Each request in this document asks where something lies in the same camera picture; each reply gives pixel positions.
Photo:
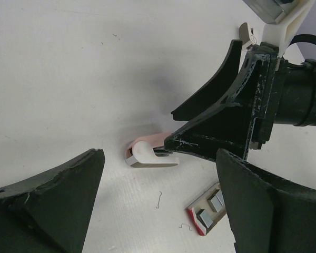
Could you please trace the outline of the staple box tray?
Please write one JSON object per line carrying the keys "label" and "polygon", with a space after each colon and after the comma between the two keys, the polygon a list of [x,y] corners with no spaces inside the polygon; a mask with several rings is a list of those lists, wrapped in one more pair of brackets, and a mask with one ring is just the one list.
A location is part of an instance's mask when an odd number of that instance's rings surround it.
{"label": "staple box tray", "polygon": [[[200,236],[206,236],[216,226],[216,224],[226,215],[225,203],[223,208],[219,212],[214,212],[208,202],[208,199],[215,193],[217,193],[219,190],[222,191],[220,183],[217,181],[209,188],[207,188],[205,191],[203,191],[185,208],[185,211],[189,217],[190,222],[192,223],[193,227]],[[213,220],[213,224],[209,229],[206,229],[196,216],[196,214],[201,209],[205,209]]]}

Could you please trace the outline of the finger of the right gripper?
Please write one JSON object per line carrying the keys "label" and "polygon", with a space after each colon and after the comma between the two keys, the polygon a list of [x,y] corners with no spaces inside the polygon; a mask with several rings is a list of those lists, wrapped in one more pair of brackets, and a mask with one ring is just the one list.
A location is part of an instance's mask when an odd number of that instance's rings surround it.
{"label": "finger of the right gripper", "polygon": [[238,75],[241,59],[242,41],[232,40],[223,63],[216,73],[191,95],[186,101],[171,112],[175,121],[207,121],[218,118],[219,112],[214,114],[209,110],[228,91]]}
{"label": "finger of the right gripper", "polygon": [[249,76],[245,59],[231,87],[209,110],[214,114],[219,112],[219,117],[207,121],[184,121],[184,126],[164,140],[164,147],[206,160],[216,160],[218,149],[226,149],[246,159],[253,90],[247,84]]}

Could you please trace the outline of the pink white mini stapler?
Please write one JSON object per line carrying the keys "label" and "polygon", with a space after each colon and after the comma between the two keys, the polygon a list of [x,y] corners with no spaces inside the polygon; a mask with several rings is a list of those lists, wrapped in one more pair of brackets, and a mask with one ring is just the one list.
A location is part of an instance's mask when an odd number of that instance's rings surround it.
{"label": "pink white mini stapler", "polygon": [[179,158],[164,147],[171,132],[139,137],[125,151],[125,162],[132,168],[167,168],[180,164]]}

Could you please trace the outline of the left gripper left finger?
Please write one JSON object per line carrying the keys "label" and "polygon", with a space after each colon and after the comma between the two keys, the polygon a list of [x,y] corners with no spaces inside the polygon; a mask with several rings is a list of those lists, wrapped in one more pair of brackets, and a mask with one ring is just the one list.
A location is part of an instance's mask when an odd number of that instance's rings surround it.
{"label": "left gripper left finger", "polygon": [[0,252],[81,252],[105,164],[90,149],[0,187]]}

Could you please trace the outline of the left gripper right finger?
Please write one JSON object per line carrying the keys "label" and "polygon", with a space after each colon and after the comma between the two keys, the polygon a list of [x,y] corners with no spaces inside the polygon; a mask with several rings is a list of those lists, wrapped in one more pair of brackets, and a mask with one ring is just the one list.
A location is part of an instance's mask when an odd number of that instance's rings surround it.
{"label": "left gripper right finger", "polygon": [[236,252],[316,252],[316,190],[219,149],[216,168]]}

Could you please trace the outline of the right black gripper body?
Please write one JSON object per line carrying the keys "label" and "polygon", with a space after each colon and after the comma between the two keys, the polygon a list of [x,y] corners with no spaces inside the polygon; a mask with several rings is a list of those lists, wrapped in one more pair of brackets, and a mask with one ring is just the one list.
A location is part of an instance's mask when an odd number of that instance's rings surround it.
{"label": "right black gripper body", "polygon": [[275,123],[284,86],[284,60],[277,46],[262,43],[247,52],[246,67],[247,84],[253,88],[247,147],[259,150],[269,141]]}

